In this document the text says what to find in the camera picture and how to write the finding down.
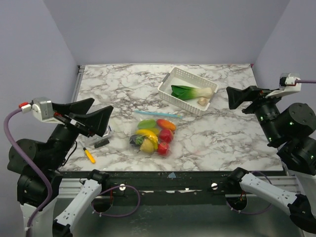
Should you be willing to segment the white perforated plastic basket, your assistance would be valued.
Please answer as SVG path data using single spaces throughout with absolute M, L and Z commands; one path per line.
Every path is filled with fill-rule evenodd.
M 174 67 L 158 86 L 160 98 L 197 116 L 210 107 L 219 85 Z

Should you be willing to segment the green toy bok choy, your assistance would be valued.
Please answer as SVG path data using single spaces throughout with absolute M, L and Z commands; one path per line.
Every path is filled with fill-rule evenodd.
M 195 98 L 211 98 L 214 91 L 212 88 L 195 88 L 184 85 L 172 85 L 171 86 L 172 93 L 171 95 L 177 99 L 187 101 Z

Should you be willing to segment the green toy pepper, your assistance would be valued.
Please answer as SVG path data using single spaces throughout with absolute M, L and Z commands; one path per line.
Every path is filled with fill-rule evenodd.
M 156 121 L 154 119 L 145 119 L 138 123 L 138 129 L 149 129 L 156 126 Z

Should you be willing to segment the yellow toy lemon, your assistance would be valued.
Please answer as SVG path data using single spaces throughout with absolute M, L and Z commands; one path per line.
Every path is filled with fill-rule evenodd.
M 140 146 L 140 151 L 151 154 L 155 151 L 154 144 L 150 139 L 146 138 Z

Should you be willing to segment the clear zip top bag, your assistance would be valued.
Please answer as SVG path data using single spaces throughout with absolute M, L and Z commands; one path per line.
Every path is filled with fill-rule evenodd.
M 129 136 L 133 152 L 146 156 L 166 157 L 171 154 L 171 145 L 181 115 L 136 110 L 134 124 Z

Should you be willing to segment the yellow toy star fruit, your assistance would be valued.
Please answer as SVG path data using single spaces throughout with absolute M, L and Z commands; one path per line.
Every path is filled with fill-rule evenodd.
M 148 130 L 151 131 L 151 132 L 153 132 L 156 136 L 158 136 L 159 133 L 160 133 L 160 129 L 158 129 L 158 128 L 156 128 L 156 127 L 149 128 Z

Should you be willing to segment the orange yellow toy mango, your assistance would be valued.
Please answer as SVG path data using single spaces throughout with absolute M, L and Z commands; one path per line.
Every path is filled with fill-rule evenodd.
M 169 129 L 171 131 L 175 131 L 177 128 L 174 123 L 165 119 L 157 119 L 156 124 L 162 129 Z

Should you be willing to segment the yellow toy banana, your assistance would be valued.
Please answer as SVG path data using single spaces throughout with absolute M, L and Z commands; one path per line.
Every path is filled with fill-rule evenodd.
M 136 135 L 142 135 L 145 136 L 146 138 L 150 139 L 152 141 L 152 143 L 154 144 L 154 148 L 155 150 L 158 149 L 158 137 L 151 131 L 149 131 L 148 129 L 139 129 L 137 131 L 135 131 Z

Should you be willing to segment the red toy tomato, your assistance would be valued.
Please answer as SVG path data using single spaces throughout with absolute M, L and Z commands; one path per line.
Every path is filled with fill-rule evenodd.
M 169 144 L 166 142 L 160 142 L 158 144 L 158 149 L 157 149 L 157 153 L 161 156 L 166 156 L 169 154 L 170 148 L 169 148 Z

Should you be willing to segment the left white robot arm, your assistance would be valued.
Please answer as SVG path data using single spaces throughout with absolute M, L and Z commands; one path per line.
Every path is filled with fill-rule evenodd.
M 23 213 L 24 233 L 28 237 L 70 237 L 80 217 L 98 195 L 109 191 L 108 173 L 93 170 L 83 188 L 66 210 L 53 217 L 63 175 L 59 168 L 79 135 L 103 136 L 113 111 L 106 106 L 89 109 L 93 98 L 68 104 L 35 98 L 19 105 L 4 120 L 4 132 L 11 143 L 8 170 L 19 174 L 17 200 Z M 10 119 L 18 113 L 32 113 L 41 122 L 56 124 L 46 142 L 15 140 L 9 130 Z

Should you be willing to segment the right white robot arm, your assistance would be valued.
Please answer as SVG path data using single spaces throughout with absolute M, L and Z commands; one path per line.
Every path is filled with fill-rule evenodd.
M 246 89 L 226 88 L 229 108 L 243 102 L 250 105 L 244 114 L 254 114 L 268 140 L 277 148 L 277 155 L 288 171 L 302 185 L 304 194 L 296 194 L 259 180 L 249 171 L 236 168 L 227 178 L 226 186 L 234 194 L 249 192 L 268 201 L 286 213 L 305 232 L 316 232 L 316 141 L 310 137 L 316 129 L 314 111 L 303 103 L 293 103 L 280 112 L 276 107 L 280 96 L 275 90 L 249 86 Z

